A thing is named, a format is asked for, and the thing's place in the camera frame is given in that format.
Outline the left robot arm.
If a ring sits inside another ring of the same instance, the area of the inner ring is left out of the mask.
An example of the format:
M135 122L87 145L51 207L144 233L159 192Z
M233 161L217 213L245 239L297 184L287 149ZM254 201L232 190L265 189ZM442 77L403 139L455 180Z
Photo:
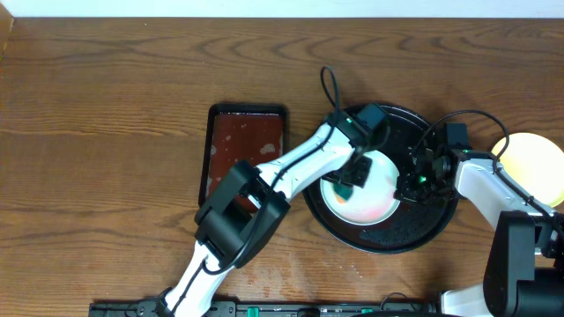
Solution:
M227 273L248 263L277 230L290 201L323 178L350 193L366 183L363 154L386 116L377 109L339 111L286 155L235 164L195 216L194 254L180 282L157 304L159 316L202 316Z

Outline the pale green plate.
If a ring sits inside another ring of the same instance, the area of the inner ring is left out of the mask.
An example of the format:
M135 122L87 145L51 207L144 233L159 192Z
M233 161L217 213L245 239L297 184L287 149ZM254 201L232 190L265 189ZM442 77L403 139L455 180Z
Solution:
M333 183L320 181L323 201L338 218L352 225L375 225L390 217L400 202L394 198L399 171L396 165L380 151L365 154L372 159L369 176L363 188L353 186L352 197L339 203Z

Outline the round black serving tray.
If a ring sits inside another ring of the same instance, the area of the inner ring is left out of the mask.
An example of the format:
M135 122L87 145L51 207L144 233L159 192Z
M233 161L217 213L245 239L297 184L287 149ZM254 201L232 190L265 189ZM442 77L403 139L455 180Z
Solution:
M414 145L429 123L413 111L382 105L389 114L391 132L380 149L396 165L399 175L407 167L410 145ZM335 216L323 201L320 181L302 191L314 217L331 235L350 247L376 254L398 254L421 247L437 236L452 219L458 200L434 205L400 202L393 214L375 225L352 225Z

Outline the yellow plate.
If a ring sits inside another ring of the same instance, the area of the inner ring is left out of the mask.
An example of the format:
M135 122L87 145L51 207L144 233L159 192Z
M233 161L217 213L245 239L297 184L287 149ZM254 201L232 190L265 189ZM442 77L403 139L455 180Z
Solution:
M532 133L511 134L501 163L540 202L551 207L563 202L563 150L554 142Z

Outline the black rectangular water tray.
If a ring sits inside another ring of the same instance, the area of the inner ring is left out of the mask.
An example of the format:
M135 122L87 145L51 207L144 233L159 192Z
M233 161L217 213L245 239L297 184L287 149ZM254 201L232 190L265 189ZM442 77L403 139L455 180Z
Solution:
M281 104L217 103L209 108L198 204L217 188L229 169L281 157L287 148L288 111Z

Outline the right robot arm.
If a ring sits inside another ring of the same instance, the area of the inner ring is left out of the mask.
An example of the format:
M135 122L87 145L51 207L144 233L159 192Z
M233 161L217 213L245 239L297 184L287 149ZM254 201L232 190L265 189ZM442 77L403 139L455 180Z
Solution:
M527 193L491 153L432 152L398 177L395 197L417 206L466 199L494 229L481 284L445 291L442 313L561 316L563 216Z

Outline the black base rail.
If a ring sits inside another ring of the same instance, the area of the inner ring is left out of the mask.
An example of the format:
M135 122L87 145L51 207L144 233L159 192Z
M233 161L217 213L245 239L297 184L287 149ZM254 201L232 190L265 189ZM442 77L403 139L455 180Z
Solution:
M147 299L136 302L92 303L89 317L158 317L180 316L180 309L174 314L164 302ZM409 304L387 302L380 304L265 304L214 301L204 316L209 317L338 317L338 316L441 316L435 304Z

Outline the green scouring sponge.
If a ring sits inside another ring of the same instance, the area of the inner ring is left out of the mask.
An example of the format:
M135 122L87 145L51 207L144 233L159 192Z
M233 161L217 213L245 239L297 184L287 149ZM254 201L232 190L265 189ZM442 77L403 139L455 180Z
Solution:
M353 187L351 186L334 183L332 188L339 203L346 203L353 195Z

